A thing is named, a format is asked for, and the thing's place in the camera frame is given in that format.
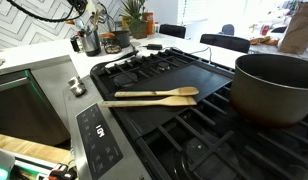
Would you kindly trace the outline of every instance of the potted plant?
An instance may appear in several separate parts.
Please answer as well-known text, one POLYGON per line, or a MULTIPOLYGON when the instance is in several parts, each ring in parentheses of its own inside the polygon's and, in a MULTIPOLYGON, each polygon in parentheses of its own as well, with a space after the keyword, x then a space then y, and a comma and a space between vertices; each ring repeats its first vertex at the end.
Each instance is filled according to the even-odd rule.
POLYGON ((123 16, 129 19, 128 24, 132 35, 136 39, 147 37, 147 22, 142 20, 144 13, 145 0, 126 0, 122 1, 124 6, 123 16))

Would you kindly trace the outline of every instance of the white countertop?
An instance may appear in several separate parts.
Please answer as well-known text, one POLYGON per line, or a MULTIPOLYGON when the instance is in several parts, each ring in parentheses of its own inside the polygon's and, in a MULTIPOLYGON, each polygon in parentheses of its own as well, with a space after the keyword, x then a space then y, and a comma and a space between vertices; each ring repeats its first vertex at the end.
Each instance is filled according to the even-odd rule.
MULTIPOLYGON (((163 48, 176 47, 187 53, 204 50, 207 47, 210 47, 212 50, 213 62, 233 69, 235 68, 235 60, 244 55, 244 53, 162 34, 150 35, 147 38, 140 40, 131 39, 131 43, 140 51, 138 55, 144 56, 151 53, 157 53, 157 51, 147 50, 145 47, 139 47, 147 44, 162 44, 163 48)), ((131 51, 132 48, 127 47, 118 54, 108 55, 105 53, 104 49, 102 49, 102 53, 99 55, 88 57, 84 52, 74 52, 69 39, 20 46, 0 50, 0 57, 4 58, 6 61, 2 66, 0 66, 0 74, 26 68, 33 69, 44 67, 49 64, 59 63, 64 60, 71 59, 78 75, 84 77, 89 74, 91 68, 95 64, 115 60, 131 51)), ((209 60, 210 51, 206 50, 204 52, 195 53, 194 55, 209 60)))

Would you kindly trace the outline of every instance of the herringbone tile backsplash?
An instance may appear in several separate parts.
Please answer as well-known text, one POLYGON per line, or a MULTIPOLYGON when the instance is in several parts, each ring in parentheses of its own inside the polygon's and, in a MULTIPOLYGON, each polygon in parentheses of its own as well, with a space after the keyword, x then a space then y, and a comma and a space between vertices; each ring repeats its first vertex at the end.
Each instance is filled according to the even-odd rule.
MULTIPOLYGON (((93 0, 107 7, 108 13, 118 20, 121 0, 93 0)), ((66 0, 16 0, 26 10, 39 16, 59 19, 70 11, 66 0)), ((88 21, 88 13, 82 16, 84 23, 88 21)), ((34 19, 6 0, 0 0, 0 49, 70 38, 77 31, 73 25, 65 23, 48 23, 34 19)), ((107 31, 101 25, 99 31, 107 31)))

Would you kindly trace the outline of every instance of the wooden utensil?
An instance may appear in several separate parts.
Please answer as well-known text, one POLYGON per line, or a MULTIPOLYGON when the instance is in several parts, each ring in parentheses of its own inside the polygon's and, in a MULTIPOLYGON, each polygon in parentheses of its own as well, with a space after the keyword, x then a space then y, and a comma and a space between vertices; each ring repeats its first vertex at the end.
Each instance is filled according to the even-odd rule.
POLYGON ((133 106, 193 106, 195 100, 191 96, 170 96, 161 100, 154 101, 103 101, 101 107, 133 107, 133 106))
POLYGON ((195 87, 181 87, 169 91, 129 91, 116 92, 115 97, 140 97, 140 96, 192 96, 198 94, 195 87))

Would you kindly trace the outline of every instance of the chair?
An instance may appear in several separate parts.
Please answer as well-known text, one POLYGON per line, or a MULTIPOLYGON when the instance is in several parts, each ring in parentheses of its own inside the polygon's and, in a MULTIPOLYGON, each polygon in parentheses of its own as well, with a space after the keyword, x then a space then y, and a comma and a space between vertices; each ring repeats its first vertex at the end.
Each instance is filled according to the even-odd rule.
POLYGON ((286 29, 287 29, 287 27, 278 27, 278 28, 273 29, 271 32, 273 32, 273 33, 284 33, 286 29))
POLYGON ((185 33, 186 33, 186 28, 184 26, 162 24, 160 26, 159 33, 184 39, 185 33))
POLYGON ((247 39, 220 34, 203 34, 200 43, 218 46, 233 51, 248 53, 250 41, 247 39))
POLYGON ((225 24, 222 27, 222 32, 226 35, 234 36, 234 26, 232 24, 225 24))

